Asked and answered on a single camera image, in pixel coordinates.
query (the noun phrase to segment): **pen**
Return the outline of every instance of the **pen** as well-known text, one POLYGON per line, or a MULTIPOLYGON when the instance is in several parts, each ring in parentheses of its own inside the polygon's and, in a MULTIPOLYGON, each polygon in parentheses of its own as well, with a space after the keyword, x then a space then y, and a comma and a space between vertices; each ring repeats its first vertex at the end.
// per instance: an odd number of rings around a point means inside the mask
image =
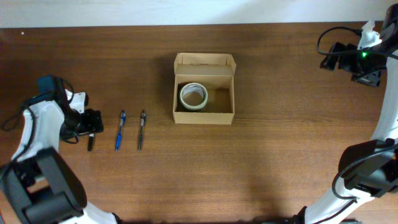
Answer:
POLYGON ((124 122, 126 122, 126 114, 124 113, 124 110, 122 110, 120 114, 120 126, 119 126, 118 137, 116 138, 116 147, 115 147, 116 151, 119 150, 120 143, 122 141, 122 127, 124 126, 124 122))
POLYGON ((144 141, 144 126, 145 122, 147 119, 147 115, 145 114, 145 111, 141 112, 141 127, 139 131, 139 139, 138 139, 138 151, 141 151, 142 148, 142 142, 144 141))

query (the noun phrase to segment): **blue pen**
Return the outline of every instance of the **blue pen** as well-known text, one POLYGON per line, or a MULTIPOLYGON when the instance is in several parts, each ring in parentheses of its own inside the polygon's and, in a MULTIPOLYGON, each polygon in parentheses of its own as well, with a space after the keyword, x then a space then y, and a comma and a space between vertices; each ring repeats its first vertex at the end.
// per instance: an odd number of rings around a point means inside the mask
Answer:
POLYGON ((119 132, 118 132, 118 137, 116 138, 116 151, 119 150, 120 143, 122 141, 122 127, 124 126, 124 123, 126 122, 126 114, 124 113, 124 110, 122 110, 122 113, 120 114, 120 127, 119 127, 119 132))

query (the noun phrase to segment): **box lid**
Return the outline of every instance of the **box lid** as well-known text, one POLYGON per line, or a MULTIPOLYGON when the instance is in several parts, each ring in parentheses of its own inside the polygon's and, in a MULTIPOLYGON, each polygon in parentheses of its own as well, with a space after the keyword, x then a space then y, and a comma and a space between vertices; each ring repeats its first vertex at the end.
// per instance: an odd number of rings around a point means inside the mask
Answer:
POLYGON ((175 75, 233 76, 235 69, 231 54, 178 53, 174 61, 175 75))

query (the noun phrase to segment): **wooden table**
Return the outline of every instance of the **wooden table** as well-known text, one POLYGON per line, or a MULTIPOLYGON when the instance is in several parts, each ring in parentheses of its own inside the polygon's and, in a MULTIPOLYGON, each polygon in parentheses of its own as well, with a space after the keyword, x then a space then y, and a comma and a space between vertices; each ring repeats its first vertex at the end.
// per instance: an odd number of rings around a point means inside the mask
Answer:
MULTIPOLYGON (((386 78, 370 88, 342 71, 320 70, 315 51, 327 28, 363 23, 222 26, 81 27, 0 30, 0 116, 38 93, 36 79, 68 80, 101 110, 105 130, 93 152, 60 143, 89 201, 127 221, 233 222, 291 217, 331 186, 341 153, 368 141, 381 111, 386 78), (231 126, 177 125, 172 119, 177 52, 231 53, 236 115, 231 126), (127 123, 114 151, 119 113, 127 123), (139 115, 147 112, 137 152, 139 115)), ((346 31, 322 47, 358 43, 346 31)), ((0 163, 15 152, 23 122, 0 132, 0 163)), ((0 194, 8 223, 16 216, 0 194)), ((397 197, 363 205, 350 217, 394 223, 397 197)))

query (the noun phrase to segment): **white wall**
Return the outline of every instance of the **white wall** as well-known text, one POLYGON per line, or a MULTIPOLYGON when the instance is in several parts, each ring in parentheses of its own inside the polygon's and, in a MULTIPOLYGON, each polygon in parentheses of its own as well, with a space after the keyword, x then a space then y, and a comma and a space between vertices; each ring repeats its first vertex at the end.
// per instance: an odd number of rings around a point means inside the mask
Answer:
POLYGON ((384 20, 396 0, 0 0, 0 27, 384 20))

